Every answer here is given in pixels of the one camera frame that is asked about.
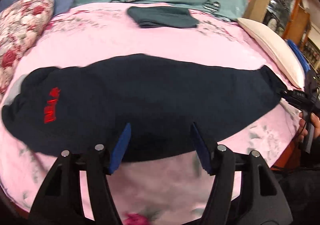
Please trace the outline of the person's right hand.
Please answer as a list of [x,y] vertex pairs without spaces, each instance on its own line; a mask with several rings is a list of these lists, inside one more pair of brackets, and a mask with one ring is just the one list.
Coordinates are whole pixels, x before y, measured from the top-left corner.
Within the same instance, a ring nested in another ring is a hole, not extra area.
[[[300,117],[300,121],[299,121],[299,129],[297,131],[297,137],[299,142],[302,142],[302,140],[304,139],[304,137],[308,134],[308,131],[306,130],[305,126],[305,120],[303,119],[303,113],[301,112],[299,114]],[[312,123],[312,125],[314,126],[314,133],[313,133],[313,138],[316,139],[317,137],[319,137],[319,133],[320,133],[320,120],[319,117],[317,115],[315,115],[314,113],[311,114],[310,116],[310,121]]]

